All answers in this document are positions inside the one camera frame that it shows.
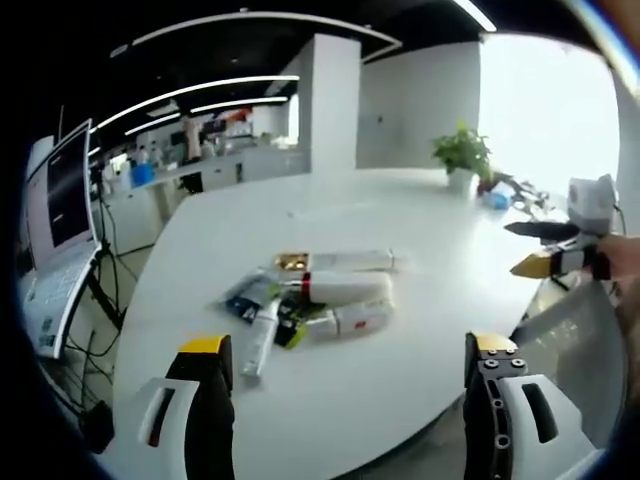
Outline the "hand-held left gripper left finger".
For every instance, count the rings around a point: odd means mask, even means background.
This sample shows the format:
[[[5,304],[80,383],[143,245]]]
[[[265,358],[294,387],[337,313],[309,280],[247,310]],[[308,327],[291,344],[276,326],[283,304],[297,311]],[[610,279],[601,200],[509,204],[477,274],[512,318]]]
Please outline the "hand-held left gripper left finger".
[[[124,404],[102,466],[113,479],[233,479],[232,390],[231,337],[187,342]]]

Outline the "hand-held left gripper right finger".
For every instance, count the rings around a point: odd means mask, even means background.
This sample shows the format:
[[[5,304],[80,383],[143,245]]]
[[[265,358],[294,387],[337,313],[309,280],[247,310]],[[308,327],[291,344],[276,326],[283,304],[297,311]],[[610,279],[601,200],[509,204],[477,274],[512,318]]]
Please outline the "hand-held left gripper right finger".
[[[581,412],[509,338],[466,334],[464,388],[466,479],[580,479],[600,460]]]

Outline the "person's right hand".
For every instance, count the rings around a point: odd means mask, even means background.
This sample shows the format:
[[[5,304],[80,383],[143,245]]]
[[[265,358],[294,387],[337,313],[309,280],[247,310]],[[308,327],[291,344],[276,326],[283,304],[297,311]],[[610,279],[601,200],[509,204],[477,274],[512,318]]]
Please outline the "person's right hand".
[[[617,317],[625,337],[631,337],[635,321],[635,281],[639,275],[639,238],[609,235],[599,241],[598,251],[610,261],[611,278],[621,288]]]

